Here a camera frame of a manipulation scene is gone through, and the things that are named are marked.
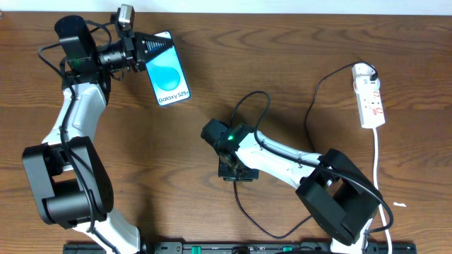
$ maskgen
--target blue phone screen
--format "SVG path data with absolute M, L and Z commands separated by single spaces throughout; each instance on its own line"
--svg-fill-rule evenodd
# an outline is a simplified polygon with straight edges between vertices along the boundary
M 169 32 L 155 36 L 171 38 Z M 172 47 L 146 63 L 155 97 L 160 106 L 190 98 L 189 86 L 182 71 L 176 47 Z

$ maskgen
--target power strip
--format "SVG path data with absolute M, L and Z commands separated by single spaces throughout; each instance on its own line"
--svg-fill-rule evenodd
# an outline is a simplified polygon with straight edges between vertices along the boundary
M 361 127 L 376 128 L 385 123 L 381 103 L 380 80 L 371 80 L 375 71 L 365 63 L 357 63 L 352 68 L 353 89 L 358 102 Z

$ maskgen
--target white wall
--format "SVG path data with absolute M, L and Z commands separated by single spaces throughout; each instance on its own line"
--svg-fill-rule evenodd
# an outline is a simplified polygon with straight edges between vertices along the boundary
M 452 15 L 452 0 L 0 0 L 0 10 L 116 11 L 122 3 L 152 12 Z

